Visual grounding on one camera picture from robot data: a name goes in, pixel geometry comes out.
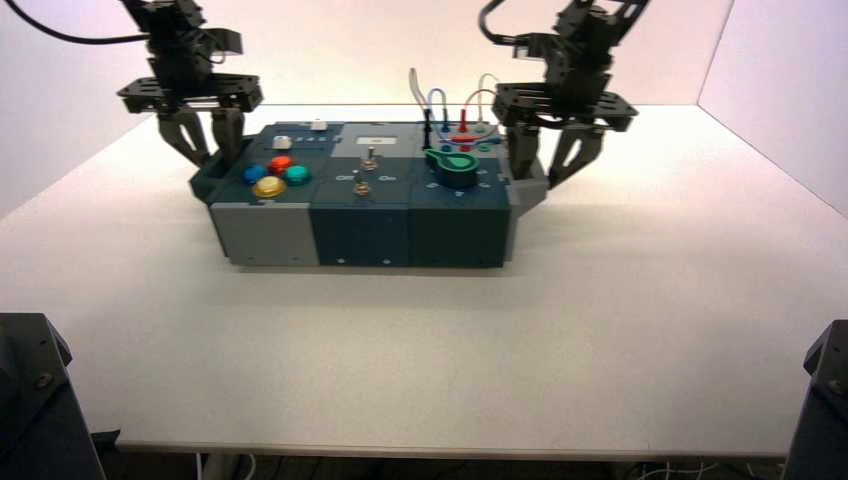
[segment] small white button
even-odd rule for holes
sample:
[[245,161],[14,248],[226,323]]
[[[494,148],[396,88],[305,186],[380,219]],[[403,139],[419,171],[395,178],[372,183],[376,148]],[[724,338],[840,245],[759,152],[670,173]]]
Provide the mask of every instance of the small white button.
[[280,137],[274,137],[274,149],[275,150],[288,150],[291,148],[291,137],[287,135],[283,135]]
[[323,120],[315,120],[312,122],[312,125],[309,127],[313,132],[326,132],[327,131],[327,122]]

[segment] screw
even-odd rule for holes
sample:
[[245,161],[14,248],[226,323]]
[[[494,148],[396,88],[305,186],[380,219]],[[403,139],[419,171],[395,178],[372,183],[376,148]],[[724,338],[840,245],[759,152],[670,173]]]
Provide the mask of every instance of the screw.
[[845,387],[842,386],[842,382],[840,382],[839,380],[831,380],[827,382],[827,386],[830,387],[830,391],[839,395],[840,397],[848,393],[848,391],[845,390]]
[[43,390],[47,388],[51,383],[53,383],[53,375],[49,373],[42,373],[38,378],[35,379],[35,389]]

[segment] black cable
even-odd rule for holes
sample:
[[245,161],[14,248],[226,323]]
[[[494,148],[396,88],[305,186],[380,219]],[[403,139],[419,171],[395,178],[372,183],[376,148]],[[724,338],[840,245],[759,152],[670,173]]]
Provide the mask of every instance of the black cable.
[[500,7],[503,2],[504,0],[492,0],[483,7],[483,9],[480,10],[480,15],[477,17],[477,25],[480,26],[480,31],[483,32],[483,35],[485,35],[486,38],[495,45],[515,45],[515,37],[492,33],[492,31],[489,30],[488,25],[486,25],[486,17],[488,17],[494,9]]
[[462,464],[460,464],[458,467],[452,467],[452,468],[443,470],[442,472],[439,472],[438,475],[433,477],[433,480],[439,480],[440,478],[444,478],[448,475],[453,475],[454,473],[461,472],[467,466],[468,466],[468,461],[462,462]]
[[129,43],[129,42],[140,42],[150,38],[149,35],[132,35],[128,37],[108,37],[108,38],[85,38],[85,37],[75,37],[73,35],[66,35],[62,32],[57,32],[50,27],[44,26],[41,23],[38,23],[34,18],[30,17],[23,10],[18,7],[18,5],[14,2],[14,0],[5,0],[6,5],[12,9],[15,14],[17,14],[21,19],[31,26],[35,27],[38,30],[50,35],[51,37],[58,38],[59,40],[64,40],[66,42],[71,43],[80,43],[83,45],[113,45],[116,43]]
[[746,472],[745,470],[742,470],[741,468],[737,468],[734,465],[730,465],[729,463],[723,463],[721,466],[724,467],[727,470],[730,470],[731,472],[735,473],[736,475],[738,475],[742,478],[747,478],[748,480],[766,480],[763,477],[751,475],[750,473]]
[[312,475],[309,475],[309,480],[315,480],[315,475],[318,473],[318,468],[321,467],[321,463],[324,462],[324,457],[318,459],[315,462],[315,467],[312,468]]
[[277,459],[277,468],[274,469],[274,473],[271,474],[271,477],[268,480],[277,480],[277,475],[280,474],[280,467],[283,466],[283,462],[286,460],[286,457],[280,457]]
[[641,465],[641,463],[634,463],[632,467],[630,467],[629,469],[627,469],[626,472],[624,472],[624,475],[621,477],[621,480],[629,480],[630,476],[633,475],[633,472],[635,472],[636,469],[639,468]]

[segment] gray box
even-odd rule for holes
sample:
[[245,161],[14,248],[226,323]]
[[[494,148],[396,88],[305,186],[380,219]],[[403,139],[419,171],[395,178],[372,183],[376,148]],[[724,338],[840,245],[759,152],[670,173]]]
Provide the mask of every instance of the gray box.
[[236,265],[319,264],[308,203],[215,203],[209,212]]

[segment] round button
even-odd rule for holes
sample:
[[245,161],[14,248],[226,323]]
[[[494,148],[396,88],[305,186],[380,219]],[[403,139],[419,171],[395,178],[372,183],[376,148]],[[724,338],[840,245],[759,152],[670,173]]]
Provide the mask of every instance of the round button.
[[285,179],[286,183],[293,187],[306,185],[307,183],[309,183],[309,180],[312,179],[312,174],[309,173],[309,169],[307,169],[306,167],[296,165],[286,170]]
[[251,165],[244,170],[241,178],[247,185],[255,185],[262,177],[268,175],[268,170],[262,165]]
[[286,184],[277,177],[263,177],[253,186],[253,194],[259,198],[274,198],[286,190]]
[[453,168],[458,168],[460,170],[465,170],[469,165],[474,163],[474,161],[468,157],[451,157],[448,161],[451,163]]
[[271,172],[271,175],[282,175],[286,170],[294,165],[292,159],[286,155],[282,155],[279,157],[274,157],[271,160],[271,163],[268,164],[268,171]]

